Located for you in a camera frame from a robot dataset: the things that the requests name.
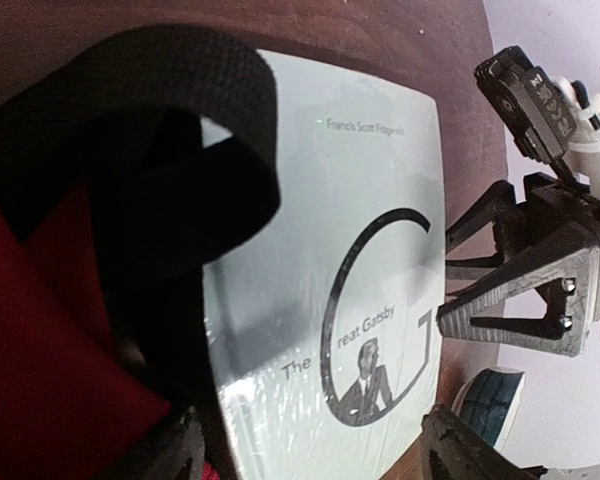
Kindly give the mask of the grey Great Gatsby book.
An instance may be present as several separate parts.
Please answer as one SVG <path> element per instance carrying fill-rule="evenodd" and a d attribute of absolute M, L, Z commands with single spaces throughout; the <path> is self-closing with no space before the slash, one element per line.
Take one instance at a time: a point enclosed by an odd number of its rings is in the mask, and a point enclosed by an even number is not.
<path fill-rule="evenodd" d="M 281 206 L 204 272 L 241 479 L 378 479 L 435 402 L 444 299 L 438 112 L 416 90 L 266 52 Z"/>

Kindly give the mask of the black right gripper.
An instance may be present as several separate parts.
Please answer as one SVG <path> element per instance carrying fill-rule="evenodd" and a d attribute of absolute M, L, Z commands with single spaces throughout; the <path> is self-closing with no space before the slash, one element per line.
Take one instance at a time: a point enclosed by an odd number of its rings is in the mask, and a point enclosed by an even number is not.
<path fill-rule="evenodd" d="M 587 186 L 567 186 L 543 173 L 526 176 L 524 191 L 531 248 L 515 258 L 523 249 L 523 211 L 505 180 L 493 183 L 446 230 L 447 254 L 487 225 L 495 246 L 489 256 L 446 260 L 448 280 L 478 280 L 499 268 L 441 306 L 438 329 L 446 338 L 576 357 L 585 350 L 591 325 L 600 322 L 600 200 Z M 486 314 L 535 289 L 546 303 L 542 317 Z"/>

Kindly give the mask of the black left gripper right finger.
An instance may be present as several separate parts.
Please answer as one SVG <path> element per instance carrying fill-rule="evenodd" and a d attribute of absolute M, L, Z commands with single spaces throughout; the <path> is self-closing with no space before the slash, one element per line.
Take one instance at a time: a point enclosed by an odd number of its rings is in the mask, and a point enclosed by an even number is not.
<path fill-rule="evenodd" d="M 483 441 L 444 405 L 435 405 L 421 423 L 426 480 L 536 480 L 543 466 L 519 468 Z"/>

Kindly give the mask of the red student backpack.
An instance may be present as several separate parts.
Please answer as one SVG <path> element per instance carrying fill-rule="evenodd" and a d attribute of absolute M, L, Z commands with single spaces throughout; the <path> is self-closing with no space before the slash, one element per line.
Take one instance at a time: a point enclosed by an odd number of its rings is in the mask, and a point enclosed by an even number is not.
<path fill-rule="evenodd" d="M 111 35 L 0 105 L 0 479 L 125 479 L 193 406 L 234 477 L 203 269 L 280 205 L 277 92 L 235 36 Z"/>

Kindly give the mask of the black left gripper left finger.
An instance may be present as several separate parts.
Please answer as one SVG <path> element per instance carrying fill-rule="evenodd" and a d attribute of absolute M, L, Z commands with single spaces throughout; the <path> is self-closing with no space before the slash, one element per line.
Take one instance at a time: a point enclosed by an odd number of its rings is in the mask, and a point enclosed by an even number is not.
<path fill-rule="evenodd" d="M 193 406 L 171 411 L 125 457 L 125 479 L 201 479 L 204 438 Z"/>

